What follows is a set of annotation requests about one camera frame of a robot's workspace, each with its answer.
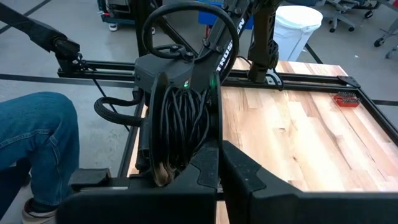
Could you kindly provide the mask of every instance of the concrete floor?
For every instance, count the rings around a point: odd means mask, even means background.
[[[22,13],[41,1],[0,0]],[[86,59],[133,62],[138,56],[134,29],[120,27],[117,32],[110,32],[97,12],[98,7],[93,0],[52,0],[31,17],[56,27],[78,42]],[[327,21],[324,21],[321,28],[312,35],[309,44],[324,63],[341,65],[349,75],[354,76],[371,98],[398,100],[398,90],[395,87],[398,74],[394,72],[398,55],[392,59],[384,58],[387,51],[398,44],[398,38],[391,37],[382,47],[373,47],[373,42],[382,35],[379,29],[387,29],[397,14],[382,6],[371,19],[363,21],[364,13],[365,11],[357,11],[348,15],[362,24],[354,32],[348,32],[346,26],[340,25],[331,34]],[[168,20],[194,48],[201,47],[205,28],[197,24],[197,14],[173,14],[168,16]],[[249,38],[250,32],[245,31],[240,39],[241,55],[247,55]],[[171,40],[157,29],[154,44],[168,43],[172,43]],[[18,30],[9,29],[0,35],[0,49],[0,73],[57,77],[58,64],[55,57],[30,42]],[[315,63],[308,51],[303,51],[298,60]],[[101,97],[100,92],[94,86],[0,80],[0,101],[37,91],[57,91],[74,102],[80,123],[81,167],[109,167],[112,175],[117,175],[127,131],[123,126],[101,119],[94,112],[93,103]],[[109,96],[131,99],[131,90],[127,88],[106,87],[104,91]],[[134,111],[134,108],[118,109],[122,113]],[[398,108],[381,106],[381,109],[398,126]],[[19,223],[22,204],[29,197],[29,188],[21,190],[18,199],[0,223]]]

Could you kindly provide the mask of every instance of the blue jeans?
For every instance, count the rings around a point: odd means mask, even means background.
[[[0,103],[0,171],[26,157],[35,201],[58,205],[79,165],[77,114],[66,96],[42,92]]]

